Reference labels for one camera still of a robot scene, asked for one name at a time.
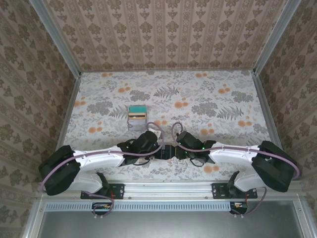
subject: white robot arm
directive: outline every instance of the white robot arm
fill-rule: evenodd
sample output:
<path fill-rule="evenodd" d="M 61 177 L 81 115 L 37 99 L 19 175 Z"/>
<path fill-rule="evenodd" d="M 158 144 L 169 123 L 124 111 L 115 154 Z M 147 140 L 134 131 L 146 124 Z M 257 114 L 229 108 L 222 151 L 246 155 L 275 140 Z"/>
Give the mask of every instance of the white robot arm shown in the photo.
<path fill-rule="evenodd" d="M 63 146 L 39 166 L 43 179 L 62 161 L 73 156 L 77 158 L 62 166 L 47 180 L 46 192 L 48 195 L 56 195 L 66 190 L 96 193 L 107 185 L 107 181 L 103 174 L 94 173 L 94 171 L 101 167 L 133 164 L 143 157 L 142 154 L 154 151 L 158 147 L 157 140 L 158 138 L 153 132 L 147 131 L 138 139 L 122 142 L 103 150 L 73 151 L 70 146 Z M 234 189 L 242 192 L 263 186 L 285 192 L 294 173 L 294 168 L 288 163 L 254 152 L 267 151 L 283 156 L 296 164 L 285 152 L 269 141 L 264 141 L 260 146 L 230 146 L 231 149 L 225 149 L 226 145 L 215 141 L 202 143 L 184 131 L 178 135 L 177 142 L 186 148 L 209 148 L 210 151 L 193 153 L 187 152 L 179 146 L 165 145 L 153 156 L 163 160 L 176 156 L 178 159 L 190 158 L 201 163 L 233 163 L 245 166 L 247 168 L 244 172 L 236 172 L 231 178 L 234 182 Z M 131 152 L 139 154 L 139 156 L 129 155 Z"/>

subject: gray leaf pattern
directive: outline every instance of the gray leaf pattern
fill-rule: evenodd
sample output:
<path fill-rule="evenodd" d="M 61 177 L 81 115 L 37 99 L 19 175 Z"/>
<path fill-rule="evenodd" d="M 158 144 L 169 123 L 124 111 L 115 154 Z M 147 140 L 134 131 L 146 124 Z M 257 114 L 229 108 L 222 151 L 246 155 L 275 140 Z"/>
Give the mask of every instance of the gray leaf pattern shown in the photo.
<path fill-rule="evenodd" d="M 237 81 L 245 86 L 232 95 Z M 162 127 L 167 143 L 172 143 L 171 125 L 180 121 L 202 141 L 260 144 L 269 136 L 256 95 L 248 71 L 83 73 L 64 144 L 74 150 L 97 150 L 137 138 L 142 132 L 127 128 L 131 105 L 147 106 L 148 121 Z M 229 179 L 244 169 L 233 164 L 196 168 L 188 160 L 172 158 L 98 171 L 110 180 L 212 180 Z"/>

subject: floral tablecloth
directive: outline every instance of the floral tablecloth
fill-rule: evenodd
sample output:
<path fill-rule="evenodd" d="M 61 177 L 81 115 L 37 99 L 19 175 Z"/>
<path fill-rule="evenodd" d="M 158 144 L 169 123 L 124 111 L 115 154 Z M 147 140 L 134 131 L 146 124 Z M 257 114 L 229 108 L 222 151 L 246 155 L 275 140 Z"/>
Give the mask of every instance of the floral tablecloth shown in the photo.
<path fill-rule="evenodd" d="M 74 150 L 108 148 L 137 138 L 128 131 L 130 105 L 146 105 L 149 121 L 166 132 L 180 121 L 201 141 L 256 145 L 269 140 L 250 71 L 148 71 L 83 73 L 64 144 Z M 244 167 L 188 160 L 152 160 L 143 166 L 98 168 L 109 180 L 229 179 Z"/>

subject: wallpaper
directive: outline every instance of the wallpaper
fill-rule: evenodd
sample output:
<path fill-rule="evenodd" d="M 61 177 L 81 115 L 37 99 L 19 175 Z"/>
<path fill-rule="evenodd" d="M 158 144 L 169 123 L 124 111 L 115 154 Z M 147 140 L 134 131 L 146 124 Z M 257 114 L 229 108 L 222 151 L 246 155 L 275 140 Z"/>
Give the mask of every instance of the wallpaper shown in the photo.
<path fill-rule="evenodd" d="M 27 0 L 0 0 L 0 237 L 23 232 L 74 78 Z"/>
<path fill-rule="evenodd" d="M 167 143 L 176 121 L 201 141 L 250 146 L 269 140 L 250 71 L 148 71 L 83 73 L 64 144 L 97 150 L 138 138 L 142 131 L 128 130 L 130 105 L 146 105 L 148 121 L 162 127 Z M 109 180 L 228 180 L 237 170 L 245 168 L 199 168 L 176 158 L 97 169 Z"/>
<path fill-rule="evenodd" d="M 253 68 L 286 0 L 45 0 L 83 72 Z"/>
<path fill-rule="evenodd" d="M 301 1 L 260 77 L 283 147 L 300 164 L 317 216 L 316 3 Z"/>

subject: damask wall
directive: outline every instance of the damask wall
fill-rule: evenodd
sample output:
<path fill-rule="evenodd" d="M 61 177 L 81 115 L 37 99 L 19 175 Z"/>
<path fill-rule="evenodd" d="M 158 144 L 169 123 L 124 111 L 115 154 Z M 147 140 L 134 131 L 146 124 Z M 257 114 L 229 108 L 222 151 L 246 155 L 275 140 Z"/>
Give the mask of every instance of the damask wall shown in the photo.
<path fill-rule="evenodd" d="M 286 0 L 45 0 L 81 70 L 253 68 Z"/>
<path fill-rule="evenodd" d="M 301 1 L 260 74 L 284 149 L 317 214 L 317 1 Z"/>
<path fill-rule="evenodd" d="M 23 232 L 74 78 L 27 0 L 0 1 L 0 237 Z"/>

